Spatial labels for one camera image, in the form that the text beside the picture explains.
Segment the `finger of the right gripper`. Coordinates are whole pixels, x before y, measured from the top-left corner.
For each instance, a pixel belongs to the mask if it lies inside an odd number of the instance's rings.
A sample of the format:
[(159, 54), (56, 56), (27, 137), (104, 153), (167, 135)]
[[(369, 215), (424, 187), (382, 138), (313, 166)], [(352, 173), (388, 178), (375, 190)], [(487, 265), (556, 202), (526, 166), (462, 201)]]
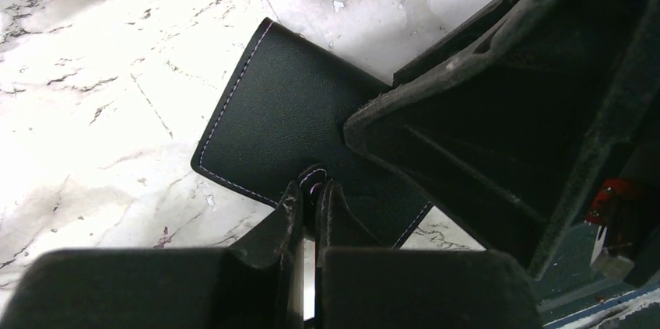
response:
[(659, 0), (493, 0), (344, 127), (534, 277), (606, 179), (659, 169)]

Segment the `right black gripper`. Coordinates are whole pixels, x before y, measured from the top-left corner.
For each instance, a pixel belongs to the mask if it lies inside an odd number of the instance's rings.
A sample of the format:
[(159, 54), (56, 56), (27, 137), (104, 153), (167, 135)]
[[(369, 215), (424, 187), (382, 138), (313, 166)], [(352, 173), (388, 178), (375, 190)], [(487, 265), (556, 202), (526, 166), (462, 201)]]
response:
[(535, 284), (541, 312), (575, 312), (659, 284), (659, 107), (609, 166)]

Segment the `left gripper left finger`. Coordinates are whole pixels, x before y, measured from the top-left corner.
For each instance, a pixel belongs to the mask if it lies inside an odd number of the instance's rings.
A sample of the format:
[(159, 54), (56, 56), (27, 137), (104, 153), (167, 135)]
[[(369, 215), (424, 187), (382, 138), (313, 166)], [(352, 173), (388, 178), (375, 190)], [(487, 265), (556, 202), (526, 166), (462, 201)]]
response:
[(71, 249), (39, 257), (3, 328), (301, 328), (304, 194), (229, 247)]

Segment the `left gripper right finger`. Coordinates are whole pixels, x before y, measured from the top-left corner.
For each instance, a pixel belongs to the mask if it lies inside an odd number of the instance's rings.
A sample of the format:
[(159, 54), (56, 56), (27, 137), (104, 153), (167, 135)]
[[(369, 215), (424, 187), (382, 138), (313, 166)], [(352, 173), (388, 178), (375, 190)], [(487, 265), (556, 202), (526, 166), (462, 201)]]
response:
[(338, 182), (316, 185), (314, 196), (316, 327), (541, 327), (527, 275), (510, 255), (378, 247)]

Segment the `black leather card holder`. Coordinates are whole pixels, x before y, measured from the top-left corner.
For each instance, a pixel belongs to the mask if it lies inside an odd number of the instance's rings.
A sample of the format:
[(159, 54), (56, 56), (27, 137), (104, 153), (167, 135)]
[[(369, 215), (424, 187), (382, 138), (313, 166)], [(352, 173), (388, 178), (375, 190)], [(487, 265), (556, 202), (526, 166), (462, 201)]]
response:
[(191, 158), (201, 176), (276, 206), (294, 180), (337, 180), (379, 244), (401, 247), (430, 210), (402, 178), (345, 143), (344, 124), (388, 86), (271, 19), (231, 75)]

